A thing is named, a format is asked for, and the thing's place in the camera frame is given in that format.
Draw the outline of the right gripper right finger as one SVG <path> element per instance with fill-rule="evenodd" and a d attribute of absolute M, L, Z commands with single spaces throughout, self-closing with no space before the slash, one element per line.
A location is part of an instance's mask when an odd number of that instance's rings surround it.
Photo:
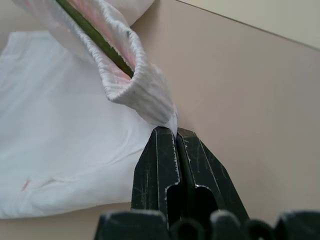
<path fill-rule="evenodd" d="M 177 150 L 185 176 L 187 210 L 192 218 L 208 221 L 211 213 L 227 210 L 240 221 L 249 220 L 226 168 L 195 132 L 179 128 Z"/>

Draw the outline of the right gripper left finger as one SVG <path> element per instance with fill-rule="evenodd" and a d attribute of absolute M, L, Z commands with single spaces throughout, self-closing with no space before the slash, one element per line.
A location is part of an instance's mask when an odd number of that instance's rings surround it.
<path fill-rule="evenodd" d="M 181 216 L 181 171 L 170 129 L 156 127 L 134 169 L 131 208 Z"/>

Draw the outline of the white shorts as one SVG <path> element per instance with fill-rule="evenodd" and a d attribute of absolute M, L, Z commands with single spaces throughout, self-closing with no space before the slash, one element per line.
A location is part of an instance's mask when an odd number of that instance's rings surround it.
<path fill-rule="evenodd" d="M 154 0 L 13 0 L 45 26 L 0 54 L 0 219 L 131 200 L 134 168 L 157 126 L 178 129 L 168 81 L 131 26 Z"/>

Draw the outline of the green wire hanger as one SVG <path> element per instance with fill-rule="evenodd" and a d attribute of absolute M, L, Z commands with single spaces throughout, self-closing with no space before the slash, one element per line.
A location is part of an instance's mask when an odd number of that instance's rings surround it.
<path fill-rule="evenodd" d="M 100 32 L 78 10 L 76 10 L 67 0 L 55 1 L 120 70 L 130 78 L 134 76 L 134 71 L 117 52 L 117 49 L 111 46 Z"/>

